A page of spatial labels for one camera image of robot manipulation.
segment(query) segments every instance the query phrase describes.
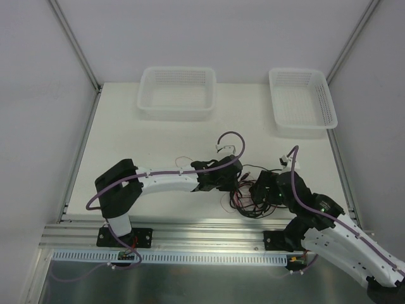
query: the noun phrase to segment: pile of cables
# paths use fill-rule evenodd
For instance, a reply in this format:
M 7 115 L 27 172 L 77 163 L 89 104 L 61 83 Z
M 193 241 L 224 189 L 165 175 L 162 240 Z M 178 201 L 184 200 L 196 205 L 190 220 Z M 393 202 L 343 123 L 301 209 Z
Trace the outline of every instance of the pile of cables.
M 274 204 L 271 201 L 263 200 L 254 202 L 251 198 L 250 188 L 257 182 L 256 179 L 250 179 L 250 172 L 245 173 L 238 181 L 237 187 L 229 192 L 229 205 L 231 208 L 237 210 L 242 216 L 250 219 L 262 219 L 273 214 L 277 208 L 285 209 L 286 207 Z

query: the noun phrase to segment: white table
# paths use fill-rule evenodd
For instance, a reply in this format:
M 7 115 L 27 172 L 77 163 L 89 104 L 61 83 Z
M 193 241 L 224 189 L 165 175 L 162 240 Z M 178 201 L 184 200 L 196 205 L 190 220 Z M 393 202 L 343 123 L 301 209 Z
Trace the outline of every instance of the white table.
M 175 159 L 220 159 L 216 154 L 217 138 L 228 130 L 241 133 L 246 140 L 242 164 L 269 169 L 280 168 L 279 157 L 299 145 L 300 176 L 313 192 L 333 198 L 347 212 L 332 149 L 325 132 L 321 139 L 286 139 L 277 137 L 271 107 L 270 88 L 261 84 L 218 84 L 217 107 L 205 122 L 160 122 L 144 120 L 136 109 L 138 84 L 108 83 L 103 87 L 96 115 L 78 171 L 66 216 L 98 214 L 85 209 L 96 193 L 94 181 L 124 158 L 134 165 L 150 168 L 175 167 Z M 236 145 L 240 141 L 228 135 L 221 143 Z M 188 165 L 186 158 L 178 165 Z M 245 167 L 254 177 L 260 169 Z M 140 197 L 130 215 L 156 220 L 209 220 L 227 222 L 244 219 L 229 207 L 228 195 L 217 190 L 208 193 L 166 192 Z M 287 210 L 276 210 L 260 220 L 264 224 L 292 219 Z

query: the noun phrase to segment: workstation enclosure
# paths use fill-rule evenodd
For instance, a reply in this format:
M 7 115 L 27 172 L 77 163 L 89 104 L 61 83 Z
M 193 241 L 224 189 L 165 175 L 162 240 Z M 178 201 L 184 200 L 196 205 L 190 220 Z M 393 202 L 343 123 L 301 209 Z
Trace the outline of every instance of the workstation enclosure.
M 49 266 L 56 277 L 80 277 L 95 264 L 75 253 L 102 253 L 103 218 L 85 209 L 101 173 L 124 158 L 149 168 L 216 158 L 216 140 L 228 130 L 246 140 L 243 164 L 278 168 L 298 144 L 311 190 L 405 259 L 403 13 L 399 0 L 3 1 L 0 302 L 369 303 L 321 258 L 302 277 L 284 276 L 277 259 L 286 253 L 267 253 L 263 231 L 282 230 L 294 215 L 246 219 L 215 191 L 150 194 L 129 212 L 133 227 L 154 231 L 145 256 L 182 263 L 106 267 L 75 282 L 52 280 Z M 155 66 L 212 68 L 214 115 L 137 119 L 140 78 Z M 326 75 L 336 129 L 319 139 L 277 136 L 268 72 L 278 67 Z M 237 138 L 224 140 L 240 149 Z M 257 177 L 260 169 L 247 171 Z

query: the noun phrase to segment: gray wall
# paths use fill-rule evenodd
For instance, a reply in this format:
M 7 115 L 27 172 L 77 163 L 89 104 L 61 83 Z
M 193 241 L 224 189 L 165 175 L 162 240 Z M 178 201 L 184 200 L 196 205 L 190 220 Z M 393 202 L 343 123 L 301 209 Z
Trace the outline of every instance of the gray wall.
M 369 0 L 59 0 L 101 82 L 156 65 L 268 83 L 274 67 L 327 74 Z
M 0 303 L 18 303 L 93 98 L 47 1 L 0 1 Z
M 332 83 L 364 228 L 405 259 L 405 1 L 384 0 Z

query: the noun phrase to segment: empty plastic container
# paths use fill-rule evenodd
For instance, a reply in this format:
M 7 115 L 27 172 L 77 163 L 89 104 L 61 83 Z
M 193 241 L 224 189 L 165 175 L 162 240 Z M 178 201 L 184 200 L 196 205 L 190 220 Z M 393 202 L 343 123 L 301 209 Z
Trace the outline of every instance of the empty plastic container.
M 204 120 L 215 108 L 211 68 L 157 66 L 142 75 L 137 106 L 158 120 Z
M 327 129 L 337 126 L 332 97 L 322 72 L 274 68 L 269 78 L 280 136 L 321 137 Z

